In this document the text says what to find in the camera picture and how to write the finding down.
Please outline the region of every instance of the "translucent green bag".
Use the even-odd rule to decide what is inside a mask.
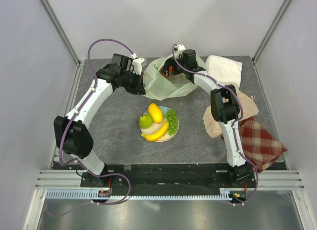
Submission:
[[[171,57],[172,55],[154,60],[145,69],[143,75],[143,84],[146,91],[145,97],[154,100],[183,97],[197,88],[197,85],[186,79],[185,74],[169,78],[161,75],[159,71],[164,66],[165,61]],[[205,68],[205,63],[199,56],[196,56],[196,60],[198,66]]]

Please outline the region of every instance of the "plaid cloth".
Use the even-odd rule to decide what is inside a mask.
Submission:
[[[262,172],[277,161],[287,148],[274,138],[253,117],[239,122],[244,154]]]

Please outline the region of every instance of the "wall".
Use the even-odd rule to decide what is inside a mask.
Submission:
[[[38,0],[1,0],[0,223],[22,229],[76,66]]]
[[[174,43],[201,56],[252,56],[283,0],[49,0],[80,59],[100,38],[126,43],[139,57],[171,54]],[[98,44],[93,58],[127,54]]]
[[[257,66],[277,131],[317,214],[317,0],[294,0]]]

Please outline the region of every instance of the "robotic arm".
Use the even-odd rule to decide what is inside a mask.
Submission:
[[[206,71],[197,65],[194,50],[186,50],[183,45],[178,45],[175,56],[182,65],[179,66],[173,58],[167,60],[163,69],[165,75],[171,75],[169,72],[172,72],[173,75],[184,73],[188,80],[202,87],[210,94],[211,113],[220,124],[227,148],[228,172],[234,180],[248,176],[250,174],[250,166],[238,153],[238,150],[242,150],[242,145],[238,132],[238,122],[234,122],[240,111],[236,100],[227,90],[219,87],[218,84],[206,77]],[[97,87],[94,88],[95,81],[93,81],[89,90],[76,107],[65,117],[58,116],[54,120],[56,144],[59,148],[70,117],[77,114],[66,134],[63,150],[79,159],[81,164],[95,175],[107,174],[107,166],[93,151],[94,141],[88,131],[90,122],[101,104],[116,88],[124,87],[131,94],[145,94],[142,73],[142,68],[145,65],[146,60],[144,58],[129,58],[114,54],[111,64],[107,64],[96,73],[98,78]],[[194,74],[186,72],[182,67],[193,71]],[[234,86],[228,87],[235,92]],[[78,111],[78,107],[83,104],[91,91],[94,91],[93,94],[81,110]]]

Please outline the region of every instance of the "yellow banana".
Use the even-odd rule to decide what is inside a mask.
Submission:
[[[163,112],[162,110],[160,110],[160,108],[156,104],[154,103],[150,104],[148,107],[148,112],[149,112],[149,115],[151,115],[154,122],[160,123],[163,121],[163,118],[164,118]]]
[[[144,137],[149,142],[156,141],[166,134],[168,130],[168,126],[169,126],[169,122],[168,120],[166,120],[163,126],[157,132],[150,135],[146,135],[142,133],[141,136]]]

